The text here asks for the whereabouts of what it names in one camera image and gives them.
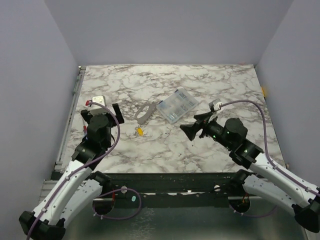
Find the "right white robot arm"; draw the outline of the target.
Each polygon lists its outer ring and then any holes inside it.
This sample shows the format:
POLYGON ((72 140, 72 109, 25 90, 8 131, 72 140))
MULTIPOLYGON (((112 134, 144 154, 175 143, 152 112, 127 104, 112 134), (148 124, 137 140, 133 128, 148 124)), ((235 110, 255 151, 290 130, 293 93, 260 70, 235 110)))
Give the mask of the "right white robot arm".
POLYGON ((193 124, 182 124, 180 129, 193 141, 210 137, 229 151, 229 157, 244 167, 236 173, 229 189, 240 196, 244 192, 259 196, 285 209, 306 230, 320 231, 320 188, 271 159, 265 150, 247 139, 247 128, 239 118, 229 118, 224 126, 217 123, 212 113, 195 115, 193 124))

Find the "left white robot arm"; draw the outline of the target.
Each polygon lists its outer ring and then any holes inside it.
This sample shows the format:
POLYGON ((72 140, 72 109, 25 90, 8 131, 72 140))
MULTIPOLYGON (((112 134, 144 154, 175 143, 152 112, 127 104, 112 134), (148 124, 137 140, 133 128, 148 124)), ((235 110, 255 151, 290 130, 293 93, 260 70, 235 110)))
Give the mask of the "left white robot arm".
POLYGON ((19 223, 28 240, 61 240, 73 218, 96 197, 106 197, 111 190, 108 177, 95 168, 111 153, 120 140, 111 129, 125 122, 117 103, 110 111, 105 105, 89 100, 82 110, 87 123, 86 135, 75 148, 71 161, 48 195, 32 210, 24 211, 19 223))

